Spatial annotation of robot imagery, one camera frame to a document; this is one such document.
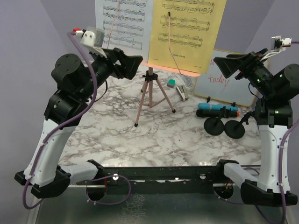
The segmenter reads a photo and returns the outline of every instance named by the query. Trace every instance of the red handwriting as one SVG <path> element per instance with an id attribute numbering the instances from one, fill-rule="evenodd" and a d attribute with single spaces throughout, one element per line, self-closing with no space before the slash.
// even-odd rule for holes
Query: red handwriting
<path id="1" fill-rule="evenodd" d="M 227 86 L 229 83 L 229 80 L 226 80 L 225 78 L 223 78 L 223 75 L 221 75 L 218 78 L 210 76 L 209 79 L 210 79 L 211 83 L 221 83 L 221 84 L 224 84 L 224 86 Z"/>

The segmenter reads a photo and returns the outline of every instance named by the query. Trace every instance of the marble surface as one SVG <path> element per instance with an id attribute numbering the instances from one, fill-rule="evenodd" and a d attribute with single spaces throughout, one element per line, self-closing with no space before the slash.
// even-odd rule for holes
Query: marble surface
<path id="1" fill-rule="evenodd" d="M 176 113 L 171 112 L 167 101 L 151 109 L 144 106 L 139 126 L 134 127 L 146 70 L 140 66 L 132 81 L 108 79 L 108 92 L 83 116 L 64 148 L 60 165 L 89 159 L 107 167 L 215 165 L 219 159 L 237 160 L 242 165 L 260 163 L 261 140 L 254 119 L 250 118 L 239 140 L 224 132 L 219 136 L 207 134 L 203 128 L 205 119 L 196 117 L 198 103 L 205 100 L 193 96 L 191 88 L 189 100 L 182 102 L 176 90 L 166 86 L 170 78 L 179 83 L 171 72 L 154 70 Z M 99 88 L 98 96 L 104 90 L 105 85 Z M 154 102 L 163 98 L 155 82 L 153 95 Z M 248 110 L 241 107 L 241 116 Z"/>

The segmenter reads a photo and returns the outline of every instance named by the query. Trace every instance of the black cable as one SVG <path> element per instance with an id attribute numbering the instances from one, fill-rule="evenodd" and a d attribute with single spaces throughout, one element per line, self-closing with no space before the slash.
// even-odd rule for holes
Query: black cable
<path id="1" fill-rule="evenodd" d="M 103 94 L 100 98 L 98 98 L 97 100 L 95 100 L 94 102 L 98 102 L 98 101 L 99 101 L 100 99 L 102 99 L 103 96 L 106 94 L 106 92 L 107 92 L 107 90 L 108 90 L 108 83 L 107 83 L 107 80 L 105 80 L 105 84 L 106 84 L 106 90 L 105 90 L 104 94 Z"/>
<path id="2" fill-rule="evenodd" d="M 252 95 L 256 96 L 256 97 L 259 99 L 259 97 L 258 97 L 256 94 L 254 94 L 254 93 L 250 90 L 250 83 L 248 83 L 248 89 L 249 89 L 249 92 L 250 92 Z"/>

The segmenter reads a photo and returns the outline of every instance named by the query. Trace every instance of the wall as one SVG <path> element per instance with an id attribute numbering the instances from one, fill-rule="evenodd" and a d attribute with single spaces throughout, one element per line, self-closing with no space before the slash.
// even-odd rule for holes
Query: wall
<path id="1" fill-rule="evenodd" d="M 268 15 L 261 24 L 247 51 L 259 51 L 263 48 L 270 48 L 272 36 L 283 35 L 299 40 L 298 29 L 298 0 L 275 0 Z M 285 66 L 291 63 L 299 64 L 299 44 L 294 44 L 270 59 L 269 70 L 276 74 Z M 299 96 L 292 100 L 294 122 L 299 119 Z M 288 175 L 292 192 L 299 195 L 299 127 L 290 135 L 288 147 Z M 299 205 L 293 207 L 296 219 L 299 221 Z"/>
<path id="2" fill-rule="evenodd" d="M 28 211 L 14 175 L 33 156 L 56 90 L 50 72 L 66 49 L 39 0 L 2 0 L 0 29 L 0 217 L 24 224 Z"/>
<path id="3" fill-rule="evenodd" d="M 274 0 L 227 0 L 215 48 L 243 53 Z M 77 53 L 65 32 L 95 26 L 94 0 L 41 0 L 66 48 Z"/>

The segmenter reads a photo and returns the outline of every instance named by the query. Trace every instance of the black disc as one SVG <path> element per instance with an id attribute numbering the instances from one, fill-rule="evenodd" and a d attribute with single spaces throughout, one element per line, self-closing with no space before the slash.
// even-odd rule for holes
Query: black disc
<path id="1" fill-rule="evenodd" d="M 204 123 L 204 129 L 210 135 L 220 135 L 224 130 L 224 124 L 221 120 L 214 125 L 216 120 L 217 118 L 208 118 Z"/>
<path id="2" fill-rule="evenodd" d="M 236 120 L 230 120 L 226 122 L 224 126 L 224 131 L 228 137 L 232 139 L 240 139 L 244 136 L 245 128 L 243 125 L 240 125 L 237 128 L 235 128 L 238 123 L 239 122 Z"/>

